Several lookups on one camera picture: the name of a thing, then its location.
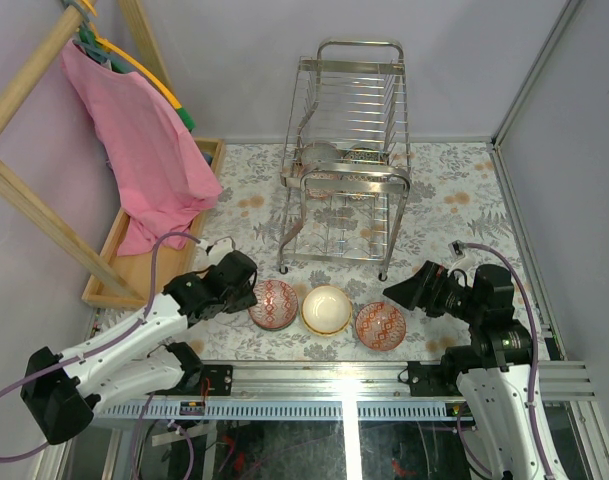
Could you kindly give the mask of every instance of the wooden rod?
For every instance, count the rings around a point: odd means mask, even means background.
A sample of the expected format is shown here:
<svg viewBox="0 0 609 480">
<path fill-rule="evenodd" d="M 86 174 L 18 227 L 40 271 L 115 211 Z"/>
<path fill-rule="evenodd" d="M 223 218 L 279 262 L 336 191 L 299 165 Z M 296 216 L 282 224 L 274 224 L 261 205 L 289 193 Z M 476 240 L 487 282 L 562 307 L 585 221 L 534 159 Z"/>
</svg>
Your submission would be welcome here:
<svg viewBox="0 0 609 480">
<path fill-rule="evenodd" d="M 160 82 L 174 93 L 171 77 L 168 74 L 160 47 L 157 44 L 151 23 L 148 20 L 141 0 L 118 0 L 126 25 L 135 40 L 142 57 L 142 65 L 148 68 Z"/>
<path fill-rule="evenodd" d="M 88 1 L 94 5 L 96 0 Z M 82 15 L 75 7 L 67 7 L 46 38 L 6 86 L 0 95 L 0 135 L 82 20 Z"/>
<path fill-rule="evenodd" d="M 53 209 L 46 205 L 0 160 L 0 195 L 26 215 L 40 230 L 84 265 L 104 285 L 129 297 L 141 298 L 111 266 L 82 240 Z"/>
</svg>

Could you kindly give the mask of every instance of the pink towel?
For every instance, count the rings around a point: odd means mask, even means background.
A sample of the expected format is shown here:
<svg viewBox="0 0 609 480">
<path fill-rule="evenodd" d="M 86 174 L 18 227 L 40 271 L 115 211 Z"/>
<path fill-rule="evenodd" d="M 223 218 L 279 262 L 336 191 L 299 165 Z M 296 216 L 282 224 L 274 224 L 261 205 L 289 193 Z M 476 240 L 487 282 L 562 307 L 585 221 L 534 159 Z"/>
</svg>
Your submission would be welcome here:
<svg viewBox="0 0 609 480">
<path fill-rule="evenodd" d="M 173 107 L 143 76 L 111 72 L 72 42 L 62 50 L 62 68 L 93 117 L 131 217 L 118 255 L 150 251 L 157 238 L 187 231 L 198 213 L 215 206 L 222 187 Z"/>
</svg>

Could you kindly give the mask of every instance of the cream bowl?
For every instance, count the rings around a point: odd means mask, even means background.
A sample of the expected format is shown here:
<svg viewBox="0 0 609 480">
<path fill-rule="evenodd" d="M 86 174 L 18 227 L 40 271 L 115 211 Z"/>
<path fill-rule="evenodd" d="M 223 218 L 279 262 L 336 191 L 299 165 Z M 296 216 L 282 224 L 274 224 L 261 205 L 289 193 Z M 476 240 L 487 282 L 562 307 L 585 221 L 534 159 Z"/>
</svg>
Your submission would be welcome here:
<svg viewBox="0 0 609 480">
<path fill-rule="evenodd" d="M 313 333 L 335 335 L 346 329 L 353 317 L 353 305 L 337 287 L 322 285 L 314 288 L 302 302 L 302 320 Z"/>
</svg>

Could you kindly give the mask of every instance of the dish rack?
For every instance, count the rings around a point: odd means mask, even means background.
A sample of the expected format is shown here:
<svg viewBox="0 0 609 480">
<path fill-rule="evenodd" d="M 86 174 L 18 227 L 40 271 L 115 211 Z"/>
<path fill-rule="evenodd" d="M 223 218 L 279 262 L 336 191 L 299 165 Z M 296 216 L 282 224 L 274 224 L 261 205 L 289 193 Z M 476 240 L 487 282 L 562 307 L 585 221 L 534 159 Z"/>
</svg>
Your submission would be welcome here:
<svg viewBox="0 0 609 480">
<path fill-rule="evenodd" d="M 329 46 L 378 60 L 328 59 Z M 396 56 L 382 61 L 391 49 Z M 300 58 L 280 175 L 288 188 L 280 273 L 288 260 L 371 263 L 386 280 L 411 187 L 406 92 L 394 40 L 330 38 L 317 58 Z M 400 143 L 404 153 L 394 154 Z"/>
</svg>

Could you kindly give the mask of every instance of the floral pattern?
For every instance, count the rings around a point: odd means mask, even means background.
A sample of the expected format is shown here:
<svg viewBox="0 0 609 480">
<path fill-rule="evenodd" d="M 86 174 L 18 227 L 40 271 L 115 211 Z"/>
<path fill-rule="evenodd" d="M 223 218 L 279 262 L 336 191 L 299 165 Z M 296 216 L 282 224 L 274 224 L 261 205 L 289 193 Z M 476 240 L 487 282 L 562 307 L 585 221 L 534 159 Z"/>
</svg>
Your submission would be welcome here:
<svg viewBox="0 0 609 480">
<path fill-rule="evenodd" d="M 220 182 L 223 192 L 204 228 L 202 237 L 214 241 L 232 236 L 237 248 L 258 265 L 258 279 L 289 283 L 301 305 L 306 294 L 319 285 L 343 289 L 353 302 L 354 316 L 365 305 L 390 300 L 385 287 L 413 275 L 426 260 L 450 265 L 448 249 L 454 240 L 486 243 L 504 253 L 524 278 L 522 261 L 493 164 L 481 143 L 414 144 L 411 155 L 412 182 L 386 282 L 370 265 L 329 262 L 292 262 L 286 275 L 277 270 L 277 250 L 286 206 L 286 188 L 279 180 L 282 147 L 279 145 L 229 145 Z M 342 215 L 352 221 L 361 215 L 360 204 L 344 207 Z M 315 211 L 307 222 L 323 222 L 333 212 Z M 480 252 L 479 262 L 496 262 Z M 472 279 L 474 269 L 470 270 Z M 529 300 L 534 305 L 529 290 Z M 523 301 L 516 291 L 516 317 L 527 324 Z M 406 320 L 406 337 L 394 350 L 375 352 L 365 347 L 353 325 L 333 337 L 313 335 L 299 318 L 277 332 L 260 329 L 248 312 L 218 315 L 201 322 L 176 340 L 186 341 L 208 360 L 437 360 L 444 349 L 470 343 L 467 325 L 449 315 L 428 319 L 423 312 L 400 309 Z M 107 311 L 114 323 L 124 313 Z M 541 355 L 547 358 L 543 341 Z"/>
</svg>

